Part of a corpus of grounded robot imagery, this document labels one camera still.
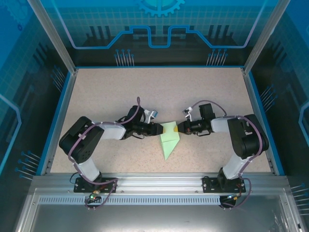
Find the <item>green paper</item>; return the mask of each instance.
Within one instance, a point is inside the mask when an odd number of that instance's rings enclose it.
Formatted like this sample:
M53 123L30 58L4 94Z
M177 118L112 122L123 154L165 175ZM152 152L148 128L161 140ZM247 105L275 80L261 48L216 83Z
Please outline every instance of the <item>green paper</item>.
M177 126L176 122L169 122L161 124L164 127L165 132L161 134L161 144L163 148L164 158L168 159L175 146L179 142L178 132L174 132L174 128Z

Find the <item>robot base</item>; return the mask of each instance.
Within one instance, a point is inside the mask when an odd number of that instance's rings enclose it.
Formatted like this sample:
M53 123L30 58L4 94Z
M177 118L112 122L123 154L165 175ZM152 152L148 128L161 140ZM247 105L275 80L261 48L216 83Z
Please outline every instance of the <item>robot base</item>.
M106 182L106 181L110 181L110 180L113 180L114 178L103 178L102 179L102 182ZM92 184L89 184L87 181L85 181L83 178L81 177L78 177L76 178L75 180L75 185L74 185L74 192L86 192L86 193L91 193L95 190L100 190L100 193L109 193L113 187L113 184L114 183L110 183L110 184L107 184L107 185L92 185ZM112 191L112 193L115 193L116 192L116 188L117 186L114 188L114 190Z
M218 177L202 178L203 192L204 193L242 193L246 192L246 186L244 181L236 178L233 180L227 180L225 176L221 175L222 169L220 170Z

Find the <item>blue frame border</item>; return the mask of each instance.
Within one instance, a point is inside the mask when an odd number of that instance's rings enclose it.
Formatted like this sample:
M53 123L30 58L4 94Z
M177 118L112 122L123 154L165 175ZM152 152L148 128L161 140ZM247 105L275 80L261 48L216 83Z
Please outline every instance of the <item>blue frame border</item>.
M41 159L40 159L38 169L36 171L36 175L41 175L41 172L43 170L45 159L47 158L47 151L48 151L48 148L50 146L50 142L51 142L53 133L55 131L56 122L57 122L58 117L59 117L60 109L61 109L61 106L63 104L64 95L67 91L70 78L71 78L71 73L68 72L66 80L65 80L64 85L63 85L63 89L62 89L59 101L58 101L57 108L56 108L56 111L55 111L55 114L54 114L52 125L50 126L50 130L48 132L48 136L47 136L46 143L45 143L45 146L44 146L44 149L43 149L43 152L42 152L42 156L41 156Z
M285 175L283 167L282 167L282 164L281 164L281 161L280 161L280 157L279 157L276 145L275 145L275 141L274 141L274 138L272 136L272 133L271 133L268 121L267 121L267 117L266 117L265 111L263 109L262 101L261 101L260 95L259 95L259 93L257 91L257 87L256 87L256 84L255 84L255 81L254 81L254 78L253 78L253 75L252 75L251 71L249 72L249 78L250 78L250 82L251 82L252 87L253 87L253 91L254 91L254 95L256 97L256 101L257 101L258 107L259 107L260 112L261 112L262 120L263 120L265 128L266 128L269 144L270 144L270 146L272 148L272 151L273 151L273 155L274 155L274 159L275 159L274 161L275 161L275 163L277 165L278 173L279 173L279 175Z

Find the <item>black mounting bracket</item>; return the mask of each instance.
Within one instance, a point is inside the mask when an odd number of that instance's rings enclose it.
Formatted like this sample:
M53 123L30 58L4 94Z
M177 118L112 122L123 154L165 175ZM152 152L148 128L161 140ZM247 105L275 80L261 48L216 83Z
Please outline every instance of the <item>black mounting bracket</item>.
M115 178L102 178L102 182L106 182L106 181L110 181L110 180L114 180L114 179ZM100 186L100 193L109 193L114 184L115 183L112 182L110 184ZM95 186L95 185L89 184L87 181L85 181L81 177L76 178L74 190L73 190L74 192L91 193L95 190L98 190L98 185Z
M202 186L204 193L239 193L237 185L241 186L241 192L246 192L246 186L243 180L237 178L232 180L233 184L224 190L221 188L217 177L205 176L202 178Z

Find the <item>blue wall panel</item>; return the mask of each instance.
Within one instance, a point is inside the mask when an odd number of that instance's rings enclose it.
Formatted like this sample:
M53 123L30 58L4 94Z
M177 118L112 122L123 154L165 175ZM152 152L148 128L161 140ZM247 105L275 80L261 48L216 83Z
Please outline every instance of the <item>blue wall panel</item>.
M0 1L0 25L0 230L11 232L68 70L27 1Z
M243 65L276 3L43 1L77 66Z
M284 171L292 186L305 183L307 187L308 9L308 1L291 0L252 69Z

